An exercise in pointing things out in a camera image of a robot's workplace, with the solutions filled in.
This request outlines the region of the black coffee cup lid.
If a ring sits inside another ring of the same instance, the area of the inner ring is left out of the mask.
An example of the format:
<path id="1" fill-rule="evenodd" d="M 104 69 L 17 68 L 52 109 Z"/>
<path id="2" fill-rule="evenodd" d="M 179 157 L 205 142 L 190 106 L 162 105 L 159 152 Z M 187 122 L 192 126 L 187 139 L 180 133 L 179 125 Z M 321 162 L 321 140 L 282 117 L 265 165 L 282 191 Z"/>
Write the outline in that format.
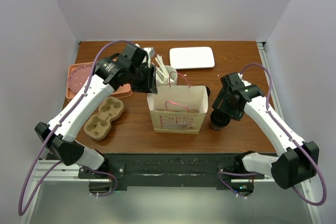
<path id="1" fill-rule="evenodd" d="M 214 110 L 210 115 L 210 120 L 215 127 L 226 127 L 230 123 L 230 117 L 220 110 Z"/>

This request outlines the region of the pink paper gift bag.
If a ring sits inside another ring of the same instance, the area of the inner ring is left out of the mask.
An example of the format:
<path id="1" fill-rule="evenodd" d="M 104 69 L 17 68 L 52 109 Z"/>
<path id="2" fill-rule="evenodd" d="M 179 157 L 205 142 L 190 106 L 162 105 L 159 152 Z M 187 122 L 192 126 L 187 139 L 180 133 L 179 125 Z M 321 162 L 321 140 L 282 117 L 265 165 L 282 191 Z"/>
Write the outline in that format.
<path id="1" fill-rule="evenodd" d="M 208 111 L 205 86 L 159 86 L 148 94 L 147 103 L 156 133 L 198 134 Z"/>

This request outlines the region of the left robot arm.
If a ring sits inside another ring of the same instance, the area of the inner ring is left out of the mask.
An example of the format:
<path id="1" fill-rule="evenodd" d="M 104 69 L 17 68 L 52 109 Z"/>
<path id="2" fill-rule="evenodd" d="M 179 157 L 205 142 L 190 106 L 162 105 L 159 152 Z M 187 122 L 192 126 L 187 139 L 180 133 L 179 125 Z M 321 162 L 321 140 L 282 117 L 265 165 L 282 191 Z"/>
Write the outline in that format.
<path id="1" fill-rule="evenodd" d="M 76 137 L 94 110 L 120 86 L 129 84 L 134 92 L 157 93 L 156 66 L 151 63 L 154 54 L 153 48 L 129 42 L 121 53 L 96 56 L 87 81 L 69 104 L 48 123 L 36 125 L 43 147 L 67 166 L 85 166 L 97 178 L 105 177 L 109 165 L 103 155 L 78 143 Z"/>

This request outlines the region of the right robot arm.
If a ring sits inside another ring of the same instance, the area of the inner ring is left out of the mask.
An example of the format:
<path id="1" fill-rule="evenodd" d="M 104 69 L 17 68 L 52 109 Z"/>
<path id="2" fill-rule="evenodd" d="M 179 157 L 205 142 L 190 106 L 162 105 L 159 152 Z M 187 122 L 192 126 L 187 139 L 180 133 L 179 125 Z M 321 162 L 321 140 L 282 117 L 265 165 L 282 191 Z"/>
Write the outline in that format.
<path id="1" fill-rule="evenodd" d="M 259 126 L 273 145 L 276 156 L 244 152 L 235 157 L 234 173 L 246 178 L 252 173 L 271 176 L 282 189 L 288 189 L 314 177 L 317 170 L 319 148 L 315 142 L 306 142 L 296 134 L 267 105 L 267 98 L 255 84 L 234 72 L 221 78 L 222 88 L 212 108 L 211 127 L 221 130 L 231 120 L 239 121 L 247 114 Z"/>

